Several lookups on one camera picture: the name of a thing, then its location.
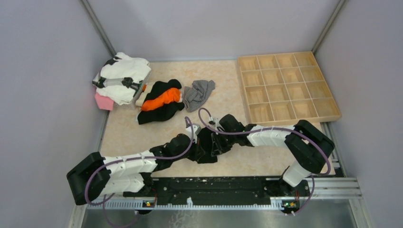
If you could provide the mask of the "wooden compartment tray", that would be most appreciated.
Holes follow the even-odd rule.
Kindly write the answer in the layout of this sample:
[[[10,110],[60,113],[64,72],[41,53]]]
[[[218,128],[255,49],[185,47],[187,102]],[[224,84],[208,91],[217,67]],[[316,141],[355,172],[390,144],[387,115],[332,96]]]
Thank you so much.
[[[340,110],[311,51],[237,59],[249,121],[291,125],[337,121]]]

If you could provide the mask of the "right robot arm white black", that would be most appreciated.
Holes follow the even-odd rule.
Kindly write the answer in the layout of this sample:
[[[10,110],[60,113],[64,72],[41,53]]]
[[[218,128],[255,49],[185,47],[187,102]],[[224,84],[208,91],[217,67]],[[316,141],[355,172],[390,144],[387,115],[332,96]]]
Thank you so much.
[[[211,132],[212,156],[228,152],[234,144],[249,147],[273,146],[288,149],[295,162],[281,175],[279,191],[291,196],[298,184],[311,174],[319,174],[328,167],[335,144],[307,120],[291,126],[243,125],[228,114],[216,122]]]

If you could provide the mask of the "black boxer underwear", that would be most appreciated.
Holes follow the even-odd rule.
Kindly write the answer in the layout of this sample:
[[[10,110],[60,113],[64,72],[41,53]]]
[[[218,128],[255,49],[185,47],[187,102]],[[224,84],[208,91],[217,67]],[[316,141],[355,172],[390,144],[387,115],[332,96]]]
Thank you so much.
[[[211,155],[213,149],[212,133],[208,128],[200,130],[197,134],[197,142],[193,143],[187,152],[187,159],[198,164],[216,163],[218,161],[216,156]]]

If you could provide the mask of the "grey striped underwear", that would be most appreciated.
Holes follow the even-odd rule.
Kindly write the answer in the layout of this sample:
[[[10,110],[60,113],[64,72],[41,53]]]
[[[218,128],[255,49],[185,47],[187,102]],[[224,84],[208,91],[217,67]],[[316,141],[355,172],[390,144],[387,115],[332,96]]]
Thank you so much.
[[[194,112],[208,100],[215,89],[213,80],[195,80],[192,86],[185,86],[183,90],[183,103],[187,112]]]

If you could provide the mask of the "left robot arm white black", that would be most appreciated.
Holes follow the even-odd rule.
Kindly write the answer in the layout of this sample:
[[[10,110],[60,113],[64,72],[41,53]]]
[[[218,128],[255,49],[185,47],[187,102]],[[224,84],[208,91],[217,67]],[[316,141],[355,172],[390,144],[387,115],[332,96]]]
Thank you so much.
[[[99,196],[115,193],[149,195],[153,188],[151,174],[194,153],[201,129],[198,124],[188,124],[185,133],[137,154],[115,157],[103,157],[100,152],[89,154],[67,173],[75,204],[93,204]]]

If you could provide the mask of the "orange underwear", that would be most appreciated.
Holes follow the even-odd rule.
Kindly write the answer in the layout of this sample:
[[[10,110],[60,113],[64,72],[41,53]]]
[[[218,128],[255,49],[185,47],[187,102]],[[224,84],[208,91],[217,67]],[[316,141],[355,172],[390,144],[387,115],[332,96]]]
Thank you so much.
[[[172,102],[182,102],[183,95],[178,88],[170,88],[155,99],[146,100],[141,106],[142,111],[153,111]]]

